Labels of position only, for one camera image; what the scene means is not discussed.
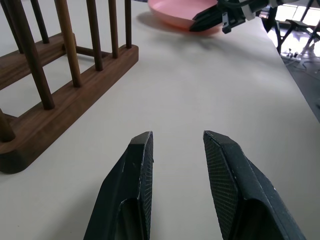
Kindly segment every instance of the pink bowl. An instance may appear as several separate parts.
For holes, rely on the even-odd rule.
[[[148,0],[151,12],[163,22],[183,30],[189,30],[194,16],[217,4],[217,0]],[[221,28],[215,26],[211,32]]]

